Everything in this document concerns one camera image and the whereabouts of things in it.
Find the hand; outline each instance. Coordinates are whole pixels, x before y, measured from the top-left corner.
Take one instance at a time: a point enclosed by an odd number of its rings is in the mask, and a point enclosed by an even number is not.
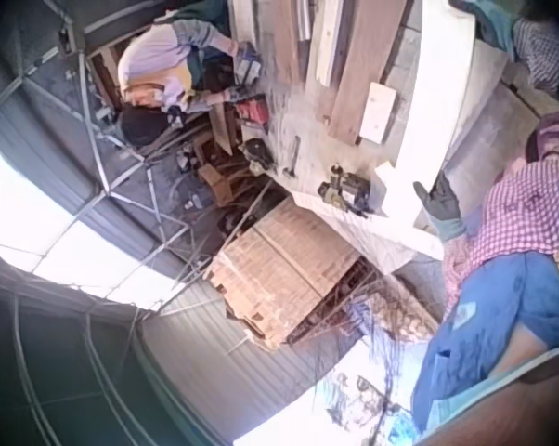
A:
[[[256,91],[250,85],[235,85],[226,89],[227,102],[235,104],[242,100],[256,96]]]
[[[414,182],[413,188],[443,242],[459,237],[465,232],[459,200],[442,171],[438,173],[430,193],[419,182]]]

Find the white board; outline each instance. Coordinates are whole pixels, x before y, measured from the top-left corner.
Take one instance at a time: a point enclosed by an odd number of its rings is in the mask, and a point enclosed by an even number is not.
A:
[[[446,0],[423,0],[422,41],[414,96],[383,211],[413,226],[422,210],[412,183],[435,183],[462,110],[472,65],[475,17]]]
[[[361,137],[377,144],[383,144],[384,132],[389,124],[396,96],[397,92],[393,88],[376,82],[370,83],[369,98],[360,128]]]
[[[422,254],[437,260],[442,260],[445,254],[442,242],[435,235],[416,228],[401,228],[394,220],[384,216],[369,214],[368,218],[340,211],[334,206],[322,201],[320,197],[301,192],[292,192],[296,204],[315,214],[330,216],[338,221],[356,226],[388,239],[400,243]]]
[[[344,0],[325,0],[323,26],[318,46],[317,79],[325,86],[331,86],[335,48],[339,38]]]

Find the black tool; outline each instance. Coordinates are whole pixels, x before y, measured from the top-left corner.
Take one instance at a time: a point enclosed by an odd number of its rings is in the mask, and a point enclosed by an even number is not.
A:
[[[283,175],[288,178],[296,178],[295,169],[296,162],[298,161],[298,151],[300,150],[300,137],[294,138],[294,143],[292,146],[292,164],[290,165],[290,169],[288,169],[288,167],[285,167],[282,171]]]

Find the plaid shirt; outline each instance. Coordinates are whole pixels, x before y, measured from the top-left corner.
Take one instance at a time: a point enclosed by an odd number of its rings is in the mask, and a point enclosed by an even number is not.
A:
[[[452,310],[463,281],[494,257],[527,251],[553,256],[559,250],[559,160],[528,164],[492,187],[477,236],[445,246],[443,268]]]

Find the metal wall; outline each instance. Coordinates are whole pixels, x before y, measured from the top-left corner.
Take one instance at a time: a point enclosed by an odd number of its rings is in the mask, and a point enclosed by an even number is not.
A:
[[[143,323],[144,341],[168,379],[226,441],[296,400],[358,340],[330,332],[266,353],[226,319],[221,295],[206,281],[192,284],[167,310]]]

